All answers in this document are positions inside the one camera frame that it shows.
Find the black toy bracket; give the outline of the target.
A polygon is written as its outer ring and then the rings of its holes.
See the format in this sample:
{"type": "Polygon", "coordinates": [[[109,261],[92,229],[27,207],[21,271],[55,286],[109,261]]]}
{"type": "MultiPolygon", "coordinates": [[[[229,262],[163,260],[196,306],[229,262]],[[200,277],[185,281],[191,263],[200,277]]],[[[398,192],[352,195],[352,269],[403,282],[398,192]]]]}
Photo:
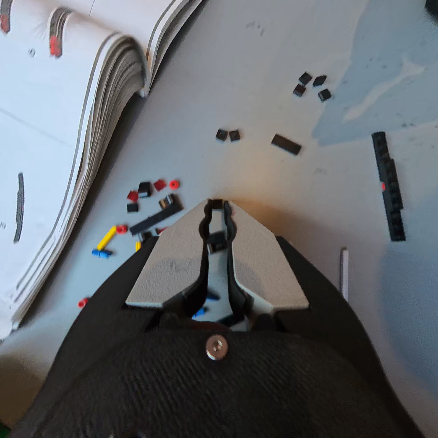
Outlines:
{"type": "Polygon", "coordinates": [[[208,254],[211,255],[226,249],[228,249],[227,232],[222,230],[211,233],[207,239],[208,254]]]}

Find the short black smooth toy tile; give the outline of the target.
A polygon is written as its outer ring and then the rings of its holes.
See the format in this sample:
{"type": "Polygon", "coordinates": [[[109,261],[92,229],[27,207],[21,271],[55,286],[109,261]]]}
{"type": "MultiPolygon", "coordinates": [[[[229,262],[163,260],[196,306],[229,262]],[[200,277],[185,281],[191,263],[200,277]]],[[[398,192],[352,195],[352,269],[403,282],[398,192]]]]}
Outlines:
{"type": "Polygon", "coordinates": [[[301,145],[280,134],[274,135],[273,139],[271,140],[271,145],[274,145],[294,156],[297,156],[302,149],[301,145]]]}

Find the grey desk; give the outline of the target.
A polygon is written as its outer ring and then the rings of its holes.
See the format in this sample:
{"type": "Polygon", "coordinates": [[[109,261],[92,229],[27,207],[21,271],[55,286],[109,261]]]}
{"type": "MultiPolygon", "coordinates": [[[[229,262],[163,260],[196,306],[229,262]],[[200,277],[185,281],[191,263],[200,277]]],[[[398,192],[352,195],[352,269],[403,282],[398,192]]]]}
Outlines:
{"type": "Polygon", "coordinates": [[[91,255],[112,225],[159,209],[156,194],[126,211],[127,193],[158,178],[180,180],[185,211],[232,200],[336,287],[347,248],[349,304],[397,395],[437,437],[437,24],[424,1],[203,3],[149,98],[127,107],[65,252],[1,344],[2,423],[12,428],[38,393],[79,300],[135,252],[125,235],[110,259],[91,255]],[[220,128],[240,140],[217,140],[220,128]],[[375,132],[395,161],[404,242],[390,238],[375,132]],[[271,145],[275,134],[300,153],[271,145]]]}

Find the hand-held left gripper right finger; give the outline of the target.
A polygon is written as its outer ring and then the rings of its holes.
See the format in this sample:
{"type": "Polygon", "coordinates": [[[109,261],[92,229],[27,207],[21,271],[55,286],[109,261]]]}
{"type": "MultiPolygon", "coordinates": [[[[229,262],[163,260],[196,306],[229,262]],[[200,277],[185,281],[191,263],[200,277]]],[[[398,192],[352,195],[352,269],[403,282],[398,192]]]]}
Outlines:
{"type": "Polygon", "coordinates": [[[232,201],[223,205],[228,238],[228,297],[237,324],[307,311],[310,304],[276,236],[232,201]]]}

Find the long black studded toy plate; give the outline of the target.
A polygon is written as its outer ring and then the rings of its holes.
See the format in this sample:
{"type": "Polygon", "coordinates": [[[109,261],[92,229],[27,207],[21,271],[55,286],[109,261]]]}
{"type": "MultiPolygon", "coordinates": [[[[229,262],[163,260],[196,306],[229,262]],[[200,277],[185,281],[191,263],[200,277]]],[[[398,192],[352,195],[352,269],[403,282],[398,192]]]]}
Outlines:
{"type": "Polygon", "coordinates": [[[393,242],[404,242],[403,202],[395,161],[390,156],[385,132],[373,133],[372,140],[390,238],[393,242]]]}

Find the open instruction booklet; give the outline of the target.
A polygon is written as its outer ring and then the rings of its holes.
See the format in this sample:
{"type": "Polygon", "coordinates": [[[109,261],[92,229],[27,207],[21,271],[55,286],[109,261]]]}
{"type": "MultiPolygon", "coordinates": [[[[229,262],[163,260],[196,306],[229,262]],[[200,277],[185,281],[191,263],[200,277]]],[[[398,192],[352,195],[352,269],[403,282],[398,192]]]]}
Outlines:
{"type": "Polygon", "coordinates": [[[200,4],[1,1],[1,341],[63,251],[123,109],[200,4]]]}

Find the grey toy axle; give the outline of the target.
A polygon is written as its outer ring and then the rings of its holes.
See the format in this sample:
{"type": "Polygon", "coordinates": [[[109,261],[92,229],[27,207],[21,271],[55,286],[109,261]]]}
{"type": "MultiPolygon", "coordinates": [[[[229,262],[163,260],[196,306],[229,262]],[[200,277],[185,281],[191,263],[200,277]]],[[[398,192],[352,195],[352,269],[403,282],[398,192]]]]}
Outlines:
{"type": "Polygon", "coordinates": [[[339,290],[345,301],[348,301],[349,292],[349,251],[347,248],[341,249],[340,255],[340,283],[339,290]]]}

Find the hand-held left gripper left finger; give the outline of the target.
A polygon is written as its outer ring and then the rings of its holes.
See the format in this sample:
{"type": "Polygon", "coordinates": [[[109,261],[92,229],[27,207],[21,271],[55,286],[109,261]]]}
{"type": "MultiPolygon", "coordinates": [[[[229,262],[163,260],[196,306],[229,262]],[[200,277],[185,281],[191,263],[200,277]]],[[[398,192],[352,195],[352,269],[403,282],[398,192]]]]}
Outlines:
{"type": "Polygon", "coordinates": [[[125,304],[192,317],[208,291],[207,239],[213,201],[206,199],[158,237],[125,304]]]}

